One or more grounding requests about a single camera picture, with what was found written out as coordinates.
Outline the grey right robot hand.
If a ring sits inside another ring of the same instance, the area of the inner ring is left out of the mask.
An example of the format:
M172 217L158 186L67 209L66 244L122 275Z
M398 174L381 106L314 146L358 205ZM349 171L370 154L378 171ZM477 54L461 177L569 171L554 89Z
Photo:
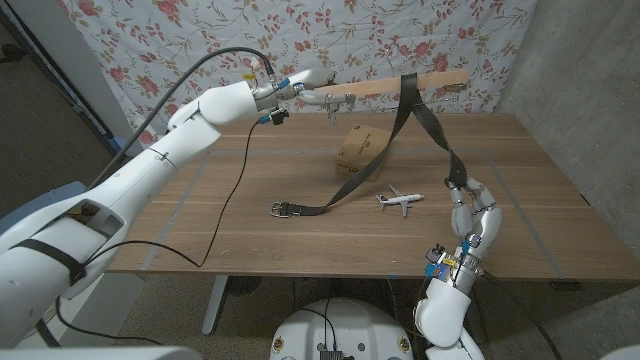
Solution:
M460 243L454 252L456 264L446 282L468 294L499 233L503 213L490 190L472 177L466 185L446 181L453 202L451 227Z

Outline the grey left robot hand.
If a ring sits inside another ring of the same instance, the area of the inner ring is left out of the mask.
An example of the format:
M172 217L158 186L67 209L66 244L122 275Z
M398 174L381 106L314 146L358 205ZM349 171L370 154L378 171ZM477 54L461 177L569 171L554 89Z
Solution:
M321 91L321 88L333 85L335 77L335 71L320 67L270 81L253 91L257 109L262 111L275 108L280 101L298 98L308 105L329 106L331 109L338 109L341 104L346 104L351 110L356 100L354 94Z

